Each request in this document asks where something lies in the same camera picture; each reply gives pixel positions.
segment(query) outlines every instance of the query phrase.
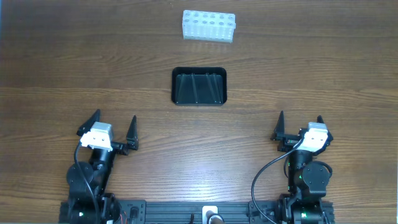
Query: black plastic tray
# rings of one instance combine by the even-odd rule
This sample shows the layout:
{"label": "black plastic tray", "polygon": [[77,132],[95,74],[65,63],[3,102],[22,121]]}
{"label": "black plastic tray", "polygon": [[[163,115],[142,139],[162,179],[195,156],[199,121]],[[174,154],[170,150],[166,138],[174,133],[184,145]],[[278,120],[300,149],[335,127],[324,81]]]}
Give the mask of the black plastic tray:
{"label": "black plastic tray", "polygon": [[181,106],[221,106],[226,102],[226,70],[221,67],[176,67],[172,101]]}

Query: wood grain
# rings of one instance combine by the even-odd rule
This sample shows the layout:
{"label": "wood grain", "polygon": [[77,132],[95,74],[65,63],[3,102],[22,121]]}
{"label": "wood grain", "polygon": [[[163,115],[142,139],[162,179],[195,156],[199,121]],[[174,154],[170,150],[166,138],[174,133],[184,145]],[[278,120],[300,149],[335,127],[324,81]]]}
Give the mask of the wood grain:
{"label": "wood grain", "polygon": [[[296,133],[322,114],[335,137],[326,199],[338,223],[395,223],[397,1],[3,1],[0,41],[0,222],[57,222],[68,197],[77,127],[97,108],[140,150],[117,158],[118,198],[241,201],[280,155],[280,110]],[[233,44],[183,40],[184,9],[236,14]],[[177,66],[221,66],[222,107],[170,100]],[[82,150],[81,160],[90,156]],[[286,192],[282,164],[256,185]]]}

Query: brown wood surface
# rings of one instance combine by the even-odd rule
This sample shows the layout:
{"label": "brown wood surface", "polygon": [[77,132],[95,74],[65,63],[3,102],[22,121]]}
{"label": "brown wood surface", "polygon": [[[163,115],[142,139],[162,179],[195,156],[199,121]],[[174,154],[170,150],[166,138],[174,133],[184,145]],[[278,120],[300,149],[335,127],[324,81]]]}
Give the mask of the brown wood surface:
{"label": "brown wood surface", "polygon": [[[184,9],[236,14],[232,44],[183,40]],[[77,127],[97,108],[123,141],[108,192],[148,201],[248,202],[280,156],[280,110],[296,133],[321,114],[335,140],[327,200],[338,223],[395,223],[397,1],[3,0],[0,39],[0,222],[57,222]],[[228,73],[222,107],[170,100],[177,66]],[[90,156],[82,150],[81,160]],[[287,191],[282,163],[259,200]]]}

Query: wooden table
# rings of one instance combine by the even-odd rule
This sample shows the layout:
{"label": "wooden table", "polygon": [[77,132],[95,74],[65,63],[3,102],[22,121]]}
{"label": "wooden table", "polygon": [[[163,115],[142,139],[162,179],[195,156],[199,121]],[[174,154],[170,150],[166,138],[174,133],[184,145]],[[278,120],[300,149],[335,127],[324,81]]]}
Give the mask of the wooden table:
{"label": "wooden table", "polygon": [[[183,40],[184,9],[236,14],[232,44]],[[338,223],[395,223],[397,1],[3,1],[0,222],[57,222],[76,130],[95,109],[123,141],[108,192],[148,201],[251,199],[280,156],[280,110],[296,133],[321,114],[334,135],[326,200]],[[177,66],[224,67],[221,107],[175,106]],[[90,150],[81,150],[85,161]],[[282,163],[259,200],[287,191]]]}

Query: wooden tabletop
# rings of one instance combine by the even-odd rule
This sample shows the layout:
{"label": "wooden tabletop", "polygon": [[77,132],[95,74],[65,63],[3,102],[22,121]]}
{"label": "wooden tabletop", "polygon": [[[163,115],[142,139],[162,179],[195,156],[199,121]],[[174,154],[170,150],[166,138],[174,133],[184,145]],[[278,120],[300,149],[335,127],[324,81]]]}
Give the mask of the wooden tabletop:
{"label": "wooden tabletop", "polygon": [[[236,14],[232,44],[183,40],[184,9]],[[140,148],[118,156],[117,198],[251,200],[256,172],[282,155],[279,112],[295,134],[323,116],[335,137],[318,160],[334,173],[338,223],[395,223],[398,2],[3,1],[0,40],[0,222],[57,222],[76,131],[94,111],[123,141],[134,114]],[[221,107],[171,102],[178,66],[224,67]],[[90,150],[81,150],[86,161]],[[282,162],[258,200],[287,192]]]}

